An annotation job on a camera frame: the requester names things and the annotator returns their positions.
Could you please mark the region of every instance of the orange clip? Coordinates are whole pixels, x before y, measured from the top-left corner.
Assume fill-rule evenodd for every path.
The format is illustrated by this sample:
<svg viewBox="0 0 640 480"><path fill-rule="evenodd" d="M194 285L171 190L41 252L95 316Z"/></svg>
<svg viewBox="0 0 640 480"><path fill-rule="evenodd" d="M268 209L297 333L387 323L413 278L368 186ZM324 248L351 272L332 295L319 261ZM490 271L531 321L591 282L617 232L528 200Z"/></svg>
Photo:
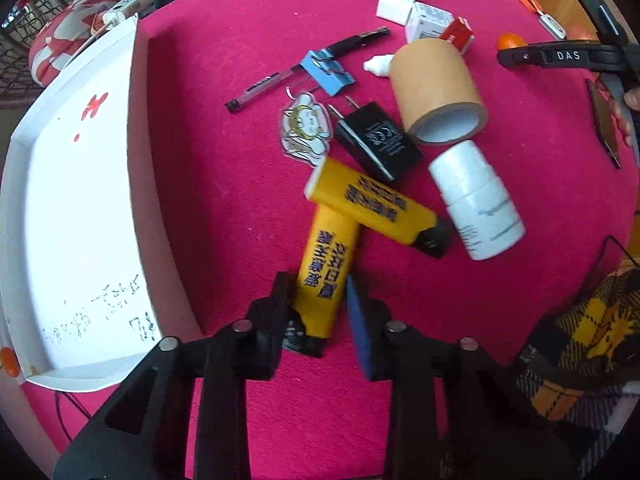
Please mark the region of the orange clip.
<svg viewBox="0 0 640 480"><path fill-rule="evenodd" d="M538 11L540 12L544 12L542 10L542 6L538 3L537 0L533 0L533 2L536 4L536 6L538 6L538 8L536 8L536 6L534 4L532 4L529 0L519 0L521 4L523 4L527 10L529 10L530 12L533 12L535 14L538 13Z"/></svg>

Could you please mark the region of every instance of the mesh fence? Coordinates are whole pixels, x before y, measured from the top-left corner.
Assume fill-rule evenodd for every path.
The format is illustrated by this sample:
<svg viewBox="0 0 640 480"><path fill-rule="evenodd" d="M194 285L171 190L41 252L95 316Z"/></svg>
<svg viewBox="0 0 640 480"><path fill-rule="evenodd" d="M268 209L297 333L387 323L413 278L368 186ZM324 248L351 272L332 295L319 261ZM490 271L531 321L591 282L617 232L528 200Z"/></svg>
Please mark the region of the mesh fence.
<svg viewBox="0 0 640 480"><path fill-rule="evenodd" d="M39 90L29 70L31 43L44 25L72 0L19 0L0 18L0 99Z"/></svg>

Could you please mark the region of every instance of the white dropper cap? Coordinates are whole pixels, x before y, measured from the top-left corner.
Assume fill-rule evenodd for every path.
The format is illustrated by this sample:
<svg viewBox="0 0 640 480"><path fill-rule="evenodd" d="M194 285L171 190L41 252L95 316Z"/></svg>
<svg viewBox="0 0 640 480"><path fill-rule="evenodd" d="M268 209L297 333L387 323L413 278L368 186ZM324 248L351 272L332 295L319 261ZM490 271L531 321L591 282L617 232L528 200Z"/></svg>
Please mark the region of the white dropper cap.
<svg viewBox="0 0 640 480"><path fill-rule="evenodd" d="M393 54L386 54L384 56L374 56L368 61L362 64L362 67L367 72L371 72L373 75L379 77L389 77L389 67L391 66L391 60L394 58Z"/></svg>

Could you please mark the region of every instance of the white plastic bottle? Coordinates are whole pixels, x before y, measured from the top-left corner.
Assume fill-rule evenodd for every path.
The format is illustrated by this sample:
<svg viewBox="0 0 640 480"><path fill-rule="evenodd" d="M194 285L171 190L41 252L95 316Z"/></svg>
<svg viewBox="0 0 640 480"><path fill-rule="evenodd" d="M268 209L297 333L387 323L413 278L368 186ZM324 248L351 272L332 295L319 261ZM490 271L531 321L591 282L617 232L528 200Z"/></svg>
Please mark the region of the white plastic bottle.
<svg viewBox="0 0 640 480"><path fill-rule="evenodd" d="M429 171L472 259L491 258L524 236L507 189L471 140L449 148Z"/></svg>

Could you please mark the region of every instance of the black pen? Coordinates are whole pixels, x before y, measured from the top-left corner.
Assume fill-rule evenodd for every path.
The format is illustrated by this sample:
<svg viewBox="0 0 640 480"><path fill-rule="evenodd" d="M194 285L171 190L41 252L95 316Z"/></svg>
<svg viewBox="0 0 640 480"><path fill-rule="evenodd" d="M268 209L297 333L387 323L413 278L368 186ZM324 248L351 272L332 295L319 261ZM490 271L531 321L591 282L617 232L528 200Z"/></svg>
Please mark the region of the black pen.
<svg viewBox="0 0 640 480"><path fill-rule="evenodd" d="M359 46L363 46L369 40L376 40L378 38L386 36L387 34L389 34L389 29L387 27L380 27L376 30L372 30L371 32L364 32L363 34L351 36L346 40L338 41L337 43L329 45L326 50L329 51L332 58L336 58L342 56L342 54L346 54L347 52L358 48ZM276 72L268 75L264 79L260 79L260 81L258 81L254 85L249 86L249 88L242 92L241 95L225 103L226 109L233 114L236 113L249 100L253 99L257 95L260 95L262 92L268 90L269 88L276 86L278 83L284 81L286 78L294 75L300 70L304 69L302 68L302 65L297 64L295 66L292 66L288 70Z"/></svg>

